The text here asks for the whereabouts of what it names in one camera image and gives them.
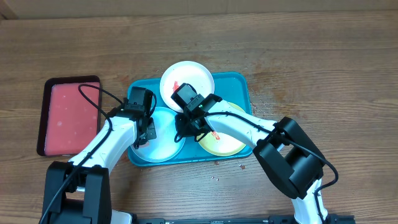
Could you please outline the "light blue plate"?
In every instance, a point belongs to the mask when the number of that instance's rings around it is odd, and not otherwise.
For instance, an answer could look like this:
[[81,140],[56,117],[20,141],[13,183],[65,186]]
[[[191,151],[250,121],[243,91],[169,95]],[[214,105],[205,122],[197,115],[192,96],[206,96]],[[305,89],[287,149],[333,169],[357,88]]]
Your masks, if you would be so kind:
[[175,157],[185,143],[174,141],[177,134],[175,116],[177,113],[166,107],[156,107],[151,118],[154,120],[156,138],[149,140],[139,149],[129,148],[129,160],[136,166],[152,166]]

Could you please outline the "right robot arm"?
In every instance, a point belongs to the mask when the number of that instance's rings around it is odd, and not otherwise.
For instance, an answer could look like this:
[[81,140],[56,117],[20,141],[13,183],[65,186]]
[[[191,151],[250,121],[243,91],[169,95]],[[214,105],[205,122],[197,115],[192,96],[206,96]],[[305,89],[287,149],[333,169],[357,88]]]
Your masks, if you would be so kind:
[[314,145],[303,129],[292,119],[279,122],[257,118],[232,107],[214,94],[172,95],[185,115],[175,140],[188,129],[198,132],[225,133],[252,148],[258,163],[272,184],[291,199],[292,215],[275,215],[269,223],[354,223],[352,216],[328,213],[323,205],[322,189],[335,184],[323,184],[323,168],[333,165]]

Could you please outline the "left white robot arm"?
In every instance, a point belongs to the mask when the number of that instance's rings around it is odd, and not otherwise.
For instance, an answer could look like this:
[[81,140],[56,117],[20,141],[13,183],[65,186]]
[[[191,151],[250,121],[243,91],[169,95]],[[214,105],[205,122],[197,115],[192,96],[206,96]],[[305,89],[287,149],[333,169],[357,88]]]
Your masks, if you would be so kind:
[[109,175],[129,146],[156,137],[156,105],[125,103],[106,115],[102,130],[68,162],[47,169],[41,223],[134,223],[135,216],[113,210]]

